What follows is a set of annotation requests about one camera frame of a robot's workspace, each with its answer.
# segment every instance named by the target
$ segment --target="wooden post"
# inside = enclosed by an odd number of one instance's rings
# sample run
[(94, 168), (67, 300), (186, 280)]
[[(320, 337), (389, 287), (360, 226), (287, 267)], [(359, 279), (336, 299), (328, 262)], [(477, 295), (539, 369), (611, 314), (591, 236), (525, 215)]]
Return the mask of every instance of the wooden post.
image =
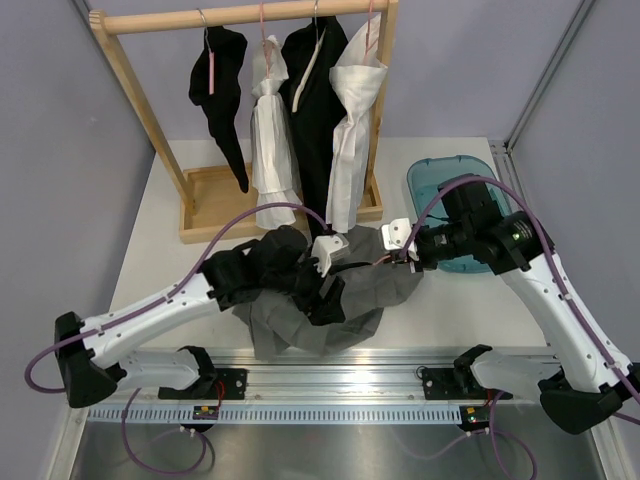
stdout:
[[(388, 0), (387, 9), (383, 10), (380, 19), (380, 37), (378, 38), (378, 60), (387, 67), (391, 66), (391, 55), (393, 52), (393, 42), (396, 35), (396, 20), (398, 18), (398, 0)], [(382, 114), (384, 113), (384, 100), (387, 94), (387, 83), (389, 76), (385, 79), (376, 103), (371, 109), (371, 139), (369, 143), (369, 163), (367, 164), (367, 174), (365, 177), (364, 191), (369, 191), (373, 168), (376, 165), (376, 155), (378, 154), (378, 139), (380, 137), (380, 125), (382, 124)]]
[(164, 166), (169, 172), (169, 176), (171, 180), (173, 180), (173, 184), (178, 190), (182, 202), (191, 214), (195, 214), (196, 208), (193, 189), (182, 174), (182, 170), (171, 151), (171, 147), (169, 147), (169, 142), (167, 142), (164, 132), (160, 128), (158, 119), (151, 109), (151, 105), (129, 63), (127, 55), (122, 49), (120, 41), (115, 35), (109, 35), (107, 33), (105, 18), (106, 14), (104, 11), (92, 10), (91, 13), (89, 13), (91, 30), (93, 30), (93, 34), (102, 47), (107, 60), (109, 60), (109, 64), (111, 64), (111, 68), (118, 77), (120, 85), (122, 85), (122, 88), (127, 94), (129, 102), (131, 102), (138, 118), (142, 122), (149, 136), (149, 140), (151, 140), (153, 147), (156, 149), (156, 152), (162, 159), (162, 163), (164, 163)]

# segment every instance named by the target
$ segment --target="reflective metal surface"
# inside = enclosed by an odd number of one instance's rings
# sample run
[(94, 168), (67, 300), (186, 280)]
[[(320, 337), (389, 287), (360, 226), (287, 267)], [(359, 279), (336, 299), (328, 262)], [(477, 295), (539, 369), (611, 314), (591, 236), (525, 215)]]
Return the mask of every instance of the reflective metal surface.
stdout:
[[(537, 457), (540, 480), (605, 479), (590, 434), (570, 436), (534, 406), (498, 409), (498, 427), (524, 440)], [(129, 439), (140, 457), (163, 469), (185, 468), (200, 452), (186, 435), (146, 442), (167, 429), (131, 425)], [(504, 478), (487, 437), (471, 438), (442, 457), (425, 461), (460, 436), (454, 426), (254, 426), (220, 425), (207, 433), (216, 453), (202, 472), (189, 478), (216, 480), (335, 479), (475, 479)], [(516, 445), (500, 440), (503, 458), (515, 478), (526, 479), (531, 467)], [(74, 480), (156, 479), (126, 457), (119, 426), (88, 423), (71, 476)]]

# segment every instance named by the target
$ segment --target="gray wall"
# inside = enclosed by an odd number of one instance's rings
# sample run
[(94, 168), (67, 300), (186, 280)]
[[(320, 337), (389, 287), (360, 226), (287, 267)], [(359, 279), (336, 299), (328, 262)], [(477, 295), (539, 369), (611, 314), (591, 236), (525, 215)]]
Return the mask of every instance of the gray wall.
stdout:
[[(10, 2), (0, 31), (0, 476), (31, 480), (63, 398), (23, 369), (58, 315), (108, 308), (153, 156), (67, 0)], [(60, 386), (56, 370), (36, 377)]]
[[(599, 2), (520, 144), (516, 165), (578, 291), (640, 360), (640, 3)], [(640, 408), (628, 407), (640, 416)], [(624, 426), (637, 459), (640, 427)], [(640, 462), (636, 468), (640, 473)]]
[[(257, 3), (256, 0), (91, 0), (110, 15)], [(384, 136), (504, 138), (551, 56), (578, 0), (400, 0)], [(340, 19), (347, 35), (366, 16)], [(284, 41), (305, 21), (269, 23)], [(234, 27), (259, 45), (257, 25)], [(122, 44), (169, 139), (206, 139), (199, 108), (187, 98), (202, 31), (145, 33)], [(244, 97), (237, 119), (249, 137), (251, 63), (241, 72)]]

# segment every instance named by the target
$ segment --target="wooden shelf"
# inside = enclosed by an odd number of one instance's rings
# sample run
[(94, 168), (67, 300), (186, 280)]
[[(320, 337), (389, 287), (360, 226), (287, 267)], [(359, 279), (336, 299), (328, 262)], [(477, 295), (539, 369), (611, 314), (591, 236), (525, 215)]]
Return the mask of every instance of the wooden shelf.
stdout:
[[(246, 169), (251, 178), (251, 165), (247, 164)], [(242, 193), (227, 166), (185, 170), (184, 175), (193, 189), (196, 212), (191, 214), (185, 208), (184, 201), (181, 203), (180, 239), (183, 243), (210, 241), (230, 220), (256, 206), (257, 190), (250, 187), (248, 193)], [(365, 192), (358, 209), (358, 223), (377, 222), (382, 219), (382, 212), (382, 200), (373, 176), (371, 186)], [(296, 212), (296, 217), (298, 220), (294, 226), (307, 230), (305, 215)], [(265, 230), (256, 226), (255, 215), (252, 215), (232, 228), (225, 238), (253, 237), (264, 232)]]

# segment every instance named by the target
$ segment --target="white garment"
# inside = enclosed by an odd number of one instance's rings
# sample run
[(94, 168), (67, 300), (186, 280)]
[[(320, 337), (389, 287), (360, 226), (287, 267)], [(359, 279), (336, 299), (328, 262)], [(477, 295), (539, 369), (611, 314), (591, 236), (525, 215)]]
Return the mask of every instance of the white garment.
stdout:
[(329, 74), (333, 90), (347, 116), (333, 131), (333, 163), (329, 178), (326, 220), (339, 233), (356, 224), (362, 202), (369, 158), (371, 107), (387, 75), (387, 67), (376, 58), (380, 15), (371, 20), (369, 50), (365, 58), (367, 24), (351, 39)]
[[(258, 206), (274, 202), (302, 204), (296, 191), (300, 189), (298, 165), (289, 141), (285, 106), (278, 89), (289, 78), (287, 65), (275, 37), (267, 39), (271, 51), (269, 77), (264, 50), (260, 45), (253, 56), (253, 90), (257, 99), (251, 116), (253, 149), (252, 183), (258, 190)], [(256, 214), (256, 225), (273, 230), (290, 225), (296, 218), (290, 208), (270, 208)]]

